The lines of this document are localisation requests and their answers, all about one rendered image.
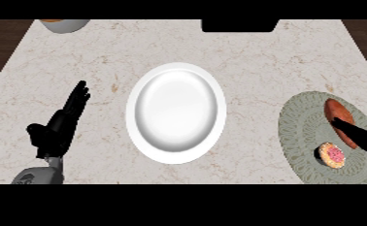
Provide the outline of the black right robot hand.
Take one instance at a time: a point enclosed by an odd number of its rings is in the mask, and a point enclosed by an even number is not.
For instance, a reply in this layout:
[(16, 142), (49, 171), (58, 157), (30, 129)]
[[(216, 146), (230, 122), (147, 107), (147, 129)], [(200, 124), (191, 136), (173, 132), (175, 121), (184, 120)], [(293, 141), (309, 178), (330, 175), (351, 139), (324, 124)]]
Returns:
[(367, 130), (342, 121), (338, 117), (333, 119), (332, 125), (338, 129), (341, 138), (346, 145), (351, 148), (360, 147), (367, 151)]

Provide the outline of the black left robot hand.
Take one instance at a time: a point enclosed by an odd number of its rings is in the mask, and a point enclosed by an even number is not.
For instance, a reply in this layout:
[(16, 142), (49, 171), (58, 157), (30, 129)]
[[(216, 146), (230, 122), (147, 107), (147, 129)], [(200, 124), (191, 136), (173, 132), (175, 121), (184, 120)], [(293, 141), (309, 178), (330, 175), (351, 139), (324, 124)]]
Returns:
[(80, 81), (73, 89), (67, 103), (56, 110), (48, 125), (31, 123), (25, 131), (30, 135), (31, 145), (37, 147), (36, 157), (64, 157), (70, 150), (77, 121), (83, 114), (87, 100), (90, 98), (86, 81)]

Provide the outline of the pink frosted cupcake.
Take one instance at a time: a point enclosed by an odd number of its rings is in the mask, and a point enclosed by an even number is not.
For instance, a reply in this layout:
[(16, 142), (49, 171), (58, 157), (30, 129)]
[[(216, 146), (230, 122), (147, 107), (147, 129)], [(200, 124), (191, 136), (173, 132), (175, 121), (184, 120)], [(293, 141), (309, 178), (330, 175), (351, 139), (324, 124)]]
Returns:
[(333, 169), (345, 166), (345, 153), (332, 143), (324, 143), (318, 146), (318, 154), (323, 163)]

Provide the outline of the grey-green round placemat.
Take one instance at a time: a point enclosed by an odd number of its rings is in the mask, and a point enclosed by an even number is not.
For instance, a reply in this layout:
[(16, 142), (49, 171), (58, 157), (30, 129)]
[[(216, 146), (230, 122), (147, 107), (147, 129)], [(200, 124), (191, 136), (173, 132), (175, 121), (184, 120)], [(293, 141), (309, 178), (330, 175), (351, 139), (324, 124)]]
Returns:
[[(358, 127), (367, 129), (367, 115), (336, 95), (306, 91), (286, 102), (278, 118), (278, 138), (290, 166), (305, 183), (367, 184), (367, 151), (352, 149), (342, 141), (324, 115), (327, 99), (336, 99), (348, 109)], [(314, 150), (324, 143), (343, 152), (343, 167), (335, 169), (321, 163)]]

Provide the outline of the white oval plate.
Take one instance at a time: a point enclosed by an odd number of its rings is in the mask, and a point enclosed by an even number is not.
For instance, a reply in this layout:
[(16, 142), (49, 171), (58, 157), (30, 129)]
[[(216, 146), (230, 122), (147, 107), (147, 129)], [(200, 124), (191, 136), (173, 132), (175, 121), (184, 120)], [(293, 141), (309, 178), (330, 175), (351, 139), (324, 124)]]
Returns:
[(185, 164), (215, 146), (227, 121), (227, 101), (212, 74), (173, 62), (138, 80), (126, 103), (126, 129), (139, 151), (163, 164)]

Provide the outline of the orange-brown oval food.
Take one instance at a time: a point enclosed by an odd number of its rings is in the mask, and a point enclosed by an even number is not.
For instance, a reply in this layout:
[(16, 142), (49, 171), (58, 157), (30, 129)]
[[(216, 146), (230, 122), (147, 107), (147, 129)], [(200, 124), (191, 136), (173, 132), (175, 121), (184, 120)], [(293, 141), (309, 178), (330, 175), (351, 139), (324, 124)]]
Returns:
[[(329, 121), (333, 121), (333, 119), (338, 117), (342, 121), (348, 122), (351, 125), (355, 124), (351, 112), (348, 111), (348, 109), (345, 108), (342, 103), (332, 98), (329, 98), (326, 103), (324, 103), (324, 115), (326, 115)], [(352, 149), (357, 149), (357, 144), (351, 140), (351, 138), (346, 136), (345, 132), (338, 128), (335, 128), (335, 131), (336, 131), (342, 141), (345, 142), (345, 144)]]

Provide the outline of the grey bowl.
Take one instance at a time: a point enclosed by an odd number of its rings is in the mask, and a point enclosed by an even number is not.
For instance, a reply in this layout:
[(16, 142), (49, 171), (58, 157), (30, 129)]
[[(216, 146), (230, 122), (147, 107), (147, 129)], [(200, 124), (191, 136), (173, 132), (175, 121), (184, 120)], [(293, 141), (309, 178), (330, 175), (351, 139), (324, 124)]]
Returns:
[(83, 28), (89, 19), (62, 19), (56, 21), (42, 20), (45, 27), (59, 34), (71, 33)]

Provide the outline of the black appliance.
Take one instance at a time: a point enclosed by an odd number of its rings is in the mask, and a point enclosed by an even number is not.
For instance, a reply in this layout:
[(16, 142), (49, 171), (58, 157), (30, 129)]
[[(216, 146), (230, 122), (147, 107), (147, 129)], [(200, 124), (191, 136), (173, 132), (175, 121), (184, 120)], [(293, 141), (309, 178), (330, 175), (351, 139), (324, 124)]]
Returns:
[(271, 32), (277, 19), (204, 19), (203, 31), (215, 33)]

